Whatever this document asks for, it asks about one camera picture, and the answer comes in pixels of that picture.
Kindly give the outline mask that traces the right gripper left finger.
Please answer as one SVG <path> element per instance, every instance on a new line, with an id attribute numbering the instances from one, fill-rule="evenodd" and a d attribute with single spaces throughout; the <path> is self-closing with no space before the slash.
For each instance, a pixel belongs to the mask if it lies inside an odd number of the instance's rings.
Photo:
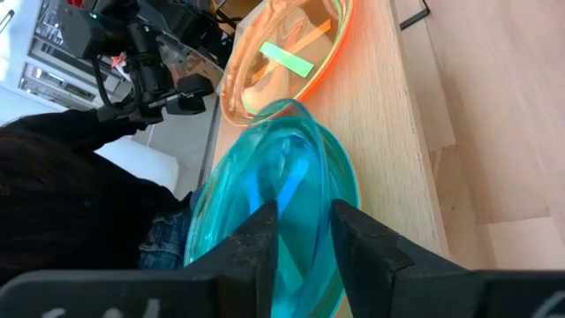
<path id="1" fill-rule="evenodd" d="M 1 290 L 3 317 L 268 317 L 278 252 L 270 201 L 182 270 L 43 270 Z"/>

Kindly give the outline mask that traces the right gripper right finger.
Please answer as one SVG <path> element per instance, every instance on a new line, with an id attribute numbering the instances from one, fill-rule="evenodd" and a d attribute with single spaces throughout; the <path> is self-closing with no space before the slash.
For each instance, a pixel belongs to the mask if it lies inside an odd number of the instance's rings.
<path id="1" fill-rule="evenodd" d="M 343 200 L 330 212 L 335 257 L 356 317 L 562 317 L 559 270 L 468 270 Z"/>

